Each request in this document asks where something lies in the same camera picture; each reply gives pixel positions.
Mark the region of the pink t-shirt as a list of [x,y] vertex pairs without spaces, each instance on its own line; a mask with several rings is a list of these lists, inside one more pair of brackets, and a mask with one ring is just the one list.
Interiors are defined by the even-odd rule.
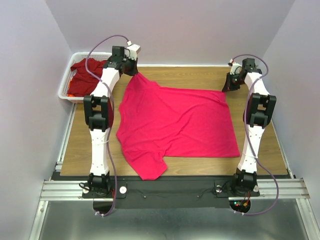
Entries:
[[167,170],[164,157],[240,156],[223,92],[165,87],[137,74],[125,89],[119,113],[116,137],[143,180],[155,180]]

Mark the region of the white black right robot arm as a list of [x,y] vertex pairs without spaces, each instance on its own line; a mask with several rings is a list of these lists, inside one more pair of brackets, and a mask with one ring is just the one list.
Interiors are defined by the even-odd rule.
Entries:
[[269,73],[267,63],[253,54],[245,54],[242,63],[230,59],[230,71],[226,74],[223,93],[239,90],[242,85],[248,88],[248,96],[243,113],[245,139],[243,151],[230,182],[231,192],[235,195],[258,192],[257,166],[262,136],[271,123],[277,97],[266,89],[263,78]]

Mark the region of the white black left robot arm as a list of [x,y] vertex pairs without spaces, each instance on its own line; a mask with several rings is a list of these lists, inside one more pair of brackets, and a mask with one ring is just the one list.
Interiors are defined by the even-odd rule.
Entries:
[[88,68],[89,58],[85,60],[87,72],[99,80],[96,89],[83,97],[85,123],[91,137],[91,167],[87,182],[80,183],[84,198],[113,197],[115,190],[110,183],[108,166],[109,138],[114,120],[114,100],[112,91],[123,74],[134,76],[138,73],[138,53],[141,47],[128,43],[127,47],[113,46],[111,56],[103,66],[98,77]]

